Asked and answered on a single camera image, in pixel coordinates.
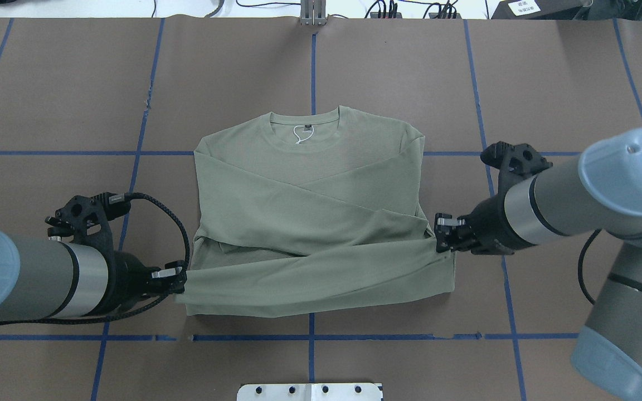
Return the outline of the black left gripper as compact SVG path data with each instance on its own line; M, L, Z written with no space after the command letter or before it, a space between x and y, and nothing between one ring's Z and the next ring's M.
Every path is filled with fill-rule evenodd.
M106 311L112 314L130 312L138 303L162 295L184 291L184 260L163 267L146 266L131 253L115 251L115 280Z

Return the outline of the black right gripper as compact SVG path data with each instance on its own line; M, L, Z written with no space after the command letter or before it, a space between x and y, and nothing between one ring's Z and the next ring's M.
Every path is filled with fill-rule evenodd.
M470 252L474 255L512 255L522 239L510 227L503 195L479 203L468 215L435 215L436 252Z

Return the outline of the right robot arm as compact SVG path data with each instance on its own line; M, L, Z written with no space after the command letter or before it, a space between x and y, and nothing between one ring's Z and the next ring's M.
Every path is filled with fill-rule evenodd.
M498 190L466 215L436 214L436 250L512 255L587 232L620 239L570 361L607 393L642 400L642 128L557 167L528 144L499 141L480 158L498 170Z

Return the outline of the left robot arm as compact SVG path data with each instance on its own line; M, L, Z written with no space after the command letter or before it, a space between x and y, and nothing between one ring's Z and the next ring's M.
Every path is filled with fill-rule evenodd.
M145 266L110 243L94 248L0 231L0 325L126 318L143 300L183 291L182 271L182 261Z

